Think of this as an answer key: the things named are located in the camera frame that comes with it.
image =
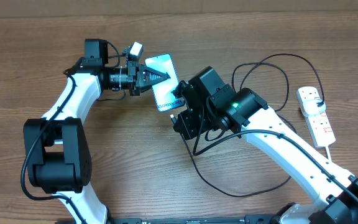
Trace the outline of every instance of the wooden surface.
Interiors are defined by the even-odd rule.
[[[59,201],[35,202],[22,193],[22,127],[59,97],[66,85],[62,71],[83,55],[85,38],[107,39],[120,50],[138,40],[145,46],[143,59],[168,52],[181,80],[211,65],[229,83],[240,63],[282,52],[308,58],[321,76],[336,134],[333,161],[358,175],[358,11],[0,19],[0,223],[70,218]],[[318,86],[312,70],[297,58],[269,62],[281,66],[290,79],[290,99],[280,114],[312,144],[295,96],[301,86]],[[238,71],[237,88],[246,71]],[[285,80],[271,68],[257,69],[246,86],[274,108],[285,97]],[[197,176],[172,129],[169,114],[179,111],[159,113],[151,91],[93,105],[85,121],[91,183],[114,217],[241,217],[275,213],[287,202],[310,202],[293,180],[243,199],[211,189]],[[234,194],[267,189],[287,178],[264,153],[240,139],[198,156],[196,162],[206,179]]]
[[[0,18],[355,10],[358,0],[0,0]]]

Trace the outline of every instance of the power strip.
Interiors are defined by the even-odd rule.
[[[320,99],[318,91],[315,87],[305,86],[296,92],[301,110],[305,110],[303,103],[308,100]],[[305,117],[306,123],[309,128],[310,136],[313,140],[315,147],[325,147],[327,150],[328,159],[331,160],[329,155],[328,146],[335,142],[335,135],[333,129],[328,121],[327,113],[322,112],[314,116]]]

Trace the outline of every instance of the extension cord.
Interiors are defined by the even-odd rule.
[[[317,89],[312,86],[305,86],[299,88],[299,90],[296,92],[296,96],[298,97],[298,101],[302,111],[305,111],[303,107],[304,102],[314,99],[320,99]],[[327,157],[329,160],[331,160],[328,146],[334,143],[336,139],[333,129],[328,121],[326,111],[314,114],[313,116],[305,116],[305,119],[314,146],[325,147],[327,150]]]

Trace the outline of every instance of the wooden floor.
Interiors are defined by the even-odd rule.
[[[358,175],[358,11],[0,19],[0,223],[70,218],[59,201],[35,202],[22,193],[22,127],[54,104],[66,85],[62,71],[84,54],[85,38],[109,40],[120,51],[142,42],[142,61],[170,53],[181,80],[210,65],[229,83],[240,63],[283,52],[306,57],[324,86],[337,139],[331,146],[333,161]],[[318,87],[313,71],[297,58],[269,62],[281,66],[290,80],[290,99],[280,114],[312,144],[295,92]],[[237,88],[246,71],[238,71]],[[285,79],[271,68],[258,68],[246,87],[274,108],[285,99]],[[104,97],[119,95],[105,92]],[[91,183],[113,217],[241,217],[275,213],[288,202],[310,202],[293,180],[250,198],[230,198],[207,186],[172,129],[169,115],[179,111],[159,113],[151,91],[93,105],[85,121]],[[196,162],[206,179],[233,194],[267,189],[288,177],[241,139],[225,142]],[[34,194],[42,193],[27,185]]]

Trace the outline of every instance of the white phone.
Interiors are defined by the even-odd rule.
[[[179,79],[170,54],[145,59],[146,66],[162,73],[168,73],[170,79],[154,85],[153,93],[159,112],[172,110],[185,104],[183,99],[176,99],[172,91],[178,86]]]

